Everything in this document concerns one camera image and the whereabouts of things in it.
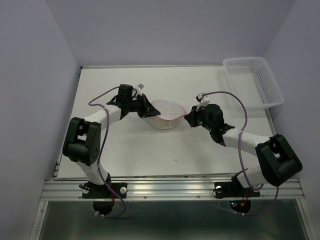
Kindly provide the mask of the white mesh laundry bag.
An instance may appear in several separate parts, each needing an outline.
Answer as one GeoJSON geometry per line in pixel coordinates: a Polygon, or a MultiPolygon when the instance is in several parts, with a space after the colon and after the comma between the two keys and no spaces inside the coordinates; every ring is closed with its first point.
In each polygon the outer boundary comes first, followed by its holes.
{"type": "Polygon", "coordinates": [[[149,118],[149,123],[158,130],[173,129],[187,114],[183,106],[175,101],[156,99],[151,104],[160,115],[149,118]]]}

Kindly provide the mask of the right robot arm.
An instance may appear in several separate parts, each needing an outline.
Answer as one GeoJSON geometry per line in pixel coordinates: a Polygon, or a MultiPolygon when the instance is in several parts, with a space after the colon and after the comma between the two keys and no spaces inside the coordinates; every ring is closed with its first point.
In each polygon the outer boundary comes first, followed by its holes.
{"type": "Polygon", "coordinates": [[[208,130],[215,143],[236,148],[239,154],[246,152],[257,157],[257,167],[243,168],[230,182],[221,184],[221,192],[231,190],[235,195],[242,195],[259,185],[279,187],[303,169],[301,161],[283,135],[259,136],[243,132],[225,123],[223,111],[216,104],[193,106],[184,118],[190,127],[208,130]]]}

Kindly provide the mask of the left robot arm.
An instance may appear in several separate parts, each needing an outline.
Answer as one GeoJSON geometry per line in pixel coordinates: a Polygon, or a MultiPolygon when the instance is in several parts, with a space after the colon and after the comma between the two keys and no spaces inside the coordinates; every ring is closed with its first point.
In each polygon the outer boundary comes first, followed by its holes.
{"type": "Polygon", "coordinates": [[[110,125],[129,113],[137,113],[141,119],[160,115],[141,93],[143,88],[143,84],[114,87],[88,103],[90,107],[99,107],[99,111],[84,118],[73,117],[69,122],[62,154],[82,169],[100,197],[111,193],[109,173],[100,164],[110,125]]]}

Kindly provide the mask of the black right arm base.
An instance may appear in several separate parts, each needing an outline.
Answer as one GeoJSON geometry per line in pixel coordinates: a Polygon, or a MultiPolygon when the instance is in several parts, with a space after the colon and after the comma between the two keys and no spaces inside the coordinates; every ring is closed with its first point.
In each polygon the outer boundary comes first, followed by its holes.
{"type": "Polygon", "coordinates": [[[242,197],[254,197],[260,196],[259,191],[253,191],[250,187],[243,187],[239,180],[238,175],[242,172],[238,172],[231,177],[231,181],[220,181],[214,183],[214,189],[212,194],[217,199],[223,198],[242,198],[242,197]]]}

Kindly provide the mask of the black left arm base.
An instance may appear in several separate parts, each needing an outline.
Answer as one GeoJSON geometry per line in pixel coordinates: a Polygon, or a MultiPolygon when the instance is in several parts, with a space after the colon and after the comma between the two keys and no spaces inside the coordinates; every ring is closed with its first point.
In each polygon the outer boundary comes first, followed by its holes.
{"type": "MultiPolygon", "coordinates": [[[[126,182],[112,182],[109,185],[112,190],[117,193],[121,198],[127,197],[127,192],[121,192],[121,189],[127,189],[128,184],[126,182]]],[[[111,199],[117,198],[104,184],[96,185],[91,182],[80,184],[79,188],[82,189],[83,199],[111,199]]]]}

